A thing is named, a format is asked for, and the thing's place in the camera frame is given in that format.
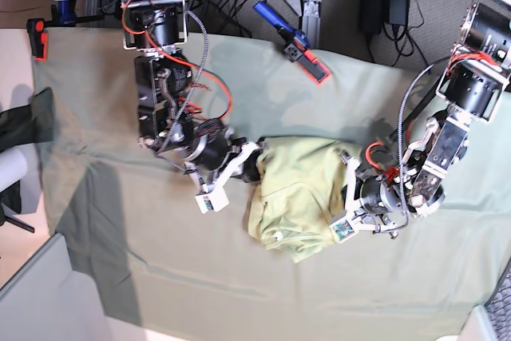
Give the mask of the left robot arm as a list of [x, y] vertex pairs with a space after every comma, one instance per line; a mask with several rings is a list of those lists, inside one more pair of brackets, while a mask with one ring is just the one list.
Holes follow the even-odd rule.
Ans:
[[[510, 7], [510, 0], [491, 1]], [[430, 92], [446, 108], [426, 118], [422, 138], [408, 145], [402, 142], [412, 120], [425, 108], [419, 105], [408, 117], [398, 112], [394, 167], [370, 175], [359, 171], [358, 159], [341, 151], [347, 186], [345, 211], [330, 222], [335, 239], [343, 242], [360, 232], [396, 237], [406, 225], [396, 224], [390, 214], [400, 212], [409, 219], [436, 212], [445, 199], [442, 181], [450, 166], [465, 156], [471, 123], [493, 120], [509, 84], [510, 19], [477, 0], [467, 10], [461, 36]]]

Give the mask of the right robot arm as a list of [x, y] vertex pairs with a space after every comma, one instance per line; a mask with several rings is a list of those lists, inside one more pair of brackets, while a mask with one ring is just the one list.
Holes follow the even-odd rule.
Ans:
[[202, 117], [191, 101], [195, 90], [206, 87], [200, 79], [207, 72], [204, 58], [194, 64], [181, 50], [189, 20], [205, 28], [188, 0], [120, 0], [120, 8], [124, 46], [139, 53], [134, 71], [141, 145], [193, 177], [205, 192], [221, 176], [259, 181], [260, 146], [237, 137], [224, 114]]

